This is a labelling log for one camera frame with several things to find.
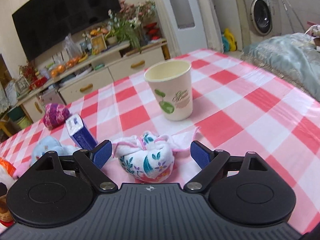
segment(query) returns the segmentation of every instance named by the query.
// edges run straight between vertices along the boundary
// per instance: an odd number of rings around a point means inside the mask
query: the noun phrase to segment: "drawer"
[[[108,68],[90,73],[67,87],[59,89],[66,104],[70,104],[91,92],[105,87],[113,82]]]
[[[34,123],[39,121],[45,114],[45,109],[36,96],[30,98],[22,105]]]
[[[161,47],[131,56],[109,66],[114,81],[135,74],[164,60]]]

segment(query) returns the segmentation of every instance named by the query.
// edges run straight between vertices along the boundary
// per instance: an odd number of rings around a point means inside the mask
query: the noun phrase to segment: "black gripper base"
[[[250,228],[225,221],[204,197],[178,184],[122,184],[102,194],[92,208],[68,225],[31,228],[14,224],[0,240],[298,240],[286,223]]]

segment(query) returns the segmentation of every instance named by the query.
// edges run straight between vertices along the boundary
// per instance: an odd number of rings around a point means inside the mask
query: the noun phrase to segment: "purple knitted ball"
[[[49,130],[63,124],[70,116],[68,108],[60,104],[48,104],[45,106],[43,123]]]

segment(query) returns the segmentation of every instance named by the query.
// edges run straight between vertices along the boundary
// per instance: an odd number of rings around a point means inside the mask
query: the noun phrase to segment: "wooden drawer handle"
[[[132,65],[131,65],[131,68],[140,67],[140,66],[143,65],[143,64],[145,64],[145,61],[144,61],[144,60],[142,60],[142,61],[140,61],[140,62],[138,62],[138,63],[132,64]]]
[[[80,88],[80,92],[83,93],[83,92],[87,91],[90,88],[93,88],[93,84],[89,84],[86,87]]]
[[[38,110],[39,113],[43,113],[42,109],[40,108],[39,104],[37,102],[35,102],[35,107]]]

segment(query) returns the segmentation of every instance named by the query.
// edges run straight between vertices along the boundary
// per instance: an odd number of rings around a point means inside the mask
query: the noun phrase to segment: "blue bedspread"
[[[288,34],[251,44],[243,53],[290,76],[320,101],[320,52],[312,40],[307,34]]]

